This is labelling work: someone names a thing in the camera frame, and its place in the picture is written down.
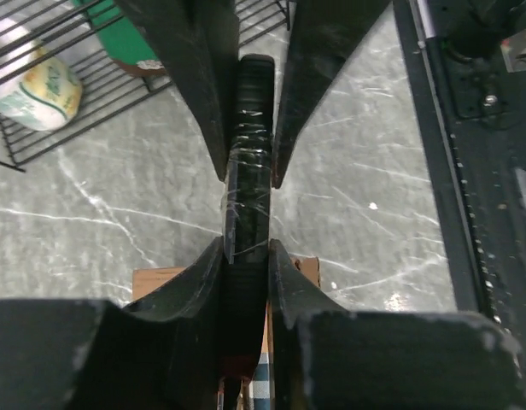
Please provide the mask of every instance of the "green container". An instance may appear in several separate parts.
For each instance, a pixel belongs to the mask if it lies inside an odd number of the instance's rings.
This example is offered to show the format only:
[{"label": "green container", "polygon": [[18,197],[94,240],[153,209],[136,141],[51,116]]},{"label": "green container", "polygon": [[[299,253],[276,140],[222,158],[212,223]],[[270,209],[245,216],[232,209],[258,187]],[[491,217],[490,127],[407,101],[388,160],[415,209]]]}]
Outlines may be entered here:
[{"label": "green container", "polygon": [[[83,6],[90,0],[71,1],[75,6]],[[113,5],[112,0],[104,0],[86,10],[85,15],[91,20],[92,25],[97,28],[106,21],[120,15],[120,10],[116,6],[102,13],[103,10]],[[109,57],[129,74],[146,76],[165,73],[161,62],[151,47],[126,17],[98,31],[96,35],[100,39],[103,48],[108,52]]]}]

